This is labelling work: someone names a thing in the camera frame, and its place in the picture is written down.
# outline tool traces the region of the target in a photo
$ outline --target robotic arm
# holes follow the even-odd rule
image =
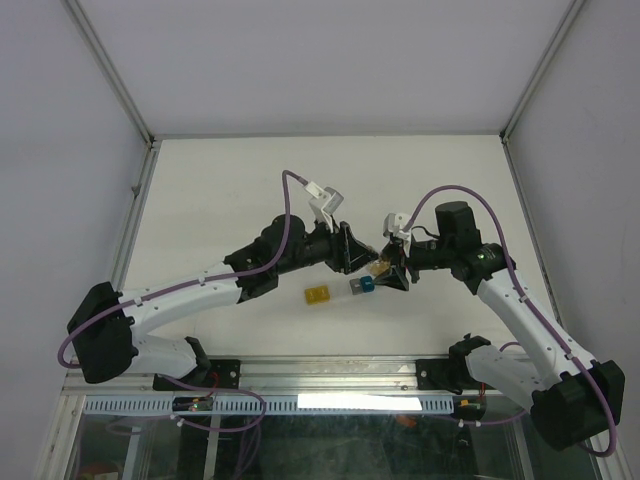
[[[69,322],[69,333],[97,314],[102,321],[73,339],[80,367],[88,383],[101,383],[123,373],[156,373],[202,384],[210,362],[197,339],[168,340],[150,335],[156,328],[193,313],[257,298],[278,286],[280,275],[324,262],[335,272],[353,273],[378,258],[378,253],[353,237],[348,223],[337,224],[332,214],[342,202],[333,189],[313,182],[305,185],[315,228],[290,217],[286,246],[276,255],[285,234],[285,216],[276,217],[253,243],[224,260],[185,279],[156,287],[114,291],[109,282],[94,286]],[[258,273],[248,275],[250,271]]]
[[[201,310],[255,299],[275,289],[280,275],[300,268],[324,262],[335,272],[350,274],[380,258],[385,269],[375,283],[403,291],[409,290],[409,279],[419,281],[421,271],[449,269],[501,318],[530,359],[517,361],[488,340],[468,335],[449,349],[444,368],[429,372],[433,383],[454,393],[475,381],[493,386],[529,411],[538,432],[558,450],[619,423],[624,391],[620,368],[613,361],[597,362],[544,311],[503,247],[482,243],[465,202],[436,208],[439,235],[427,241],[412,236],[409,215],[390,214],[384,231],[389,243],[378,255],[353,237],[349,224],[333,219],[342,202],[338,192],[302,183],[316,217],[311,232],[300,218],[289,216],[283,243],[287,217],[279,216],[251,244],[186,279],[123,292],[114,291],[109,282],[94,286],[67,326],[70,337],[59,351],[60,362],[69,366],[63,354],[72,341],[88,383],[123,373],[157,373],[207,386],[211,364],[197,339],[168,340],[150,332]],[[288,215],[287,195],[285,199]]]
[[[524,282],[520,296],[507,268],[506,256],[498,244],[483,244],[473,211],[466,202],[451,202],[436,208],[439,236],[419,242],[407,234],[409,215],[390,214],[384,233],[390,238],[381,258],[386,270],[375,283],[409,290],[420,271],[446,268],[464,282],[472,295],[489,306],[505,323],[530,363],[503,354],[479,336],[468,335],[449,349],[444,369],[429,372],[441,387],[461,393],[473,380],[493,386],[530,412],[541,436],[561,450],[608,428],[608,422],[592,386],[577,367],[579,360],[602,391],[616,424],[620,421],[624,374],[613,361],[598,363],[594,356],[565,332]],[[546,317],[548,331],[526,304],[529,300]],[[571,356],[560,348],[559,336],[571,346]]]

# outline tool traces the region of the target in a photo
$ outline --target white label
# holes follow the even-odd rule
[[[298,408],[333,408],[337,410],[384,410],[421,412],[418,397],[384,397],[354,393],[301,393]]]

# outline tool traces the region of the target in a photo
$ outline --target white bracket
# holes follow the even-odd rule
[[[313,197],[309,206],[320,223],[324,223],[333,233],[333,213],[338,209],[344,197],[331,187],[320,187],[317,183],[309,182],[304,189]]]
[[[408,257],[411,250],[411,230],[406,231],[405,227],[411,215],[406,213],[390,213],[384,219],[382,234],[389,238],[394,236],[402,240],[404,254]]]
[[[527,411],[533,406],[533,391],[544,390],[540,375],[524,355],[516,357],[485,345],[467,355],[466,362],[474,380],[491,385]]]
[[[193,348],[186,340],[169,340],[153,335],[134,336],[138,354],[125,373],[159,373],[182,378],[196,368]]]

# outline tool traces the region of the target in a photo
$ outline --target glass panel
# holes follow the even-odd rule
[[[180,429],[168,418],[85,415],[79,431],[67,478],[177,478]]]
[[[464,400],[464,408],[486,405],[485,421],[518,411],[504,397]],[[189,419],[239,427],[255,416]],[[67,479],[201,479],[205,472],[217,480],[598,478],[585,452],[551,450],[526,416],[460,428],[450,417],[428,415],[268,415],[259,428],[218,435],[168,418],[85,415],[80,432]]]

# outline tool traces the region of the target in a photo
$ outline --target white table surface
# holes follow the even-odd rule
[[[496,210],[519,270],[550,310],[497,136],[164,141],[126,288],[197,272],[251,243],[283,212],[284,168],[341,192],[345,201],[336,219],[349,222],[356,238],[376,248],[385,244],[381,232],[387,213],[411,213],[428,190],[445,183],[476,189]],[[296,182],[291,198],[293,213],[311,230],[309,197]],[[434,208],[451,200],[469,201],[483,240],[497,241],[489,216],[459,192],[437,195],[416,224],[435,230]],[[496,344],[512,339],[493,312],[450,273],[421,276],[408,293],[379,288],[308,306],[307,287],[329,283],[348,289],[347,277],[315,265],[280,277],[279,288],[263,297],[201,312],[154,334],[198,337],[212,355],[426,355],[445,353],[466,333]]]

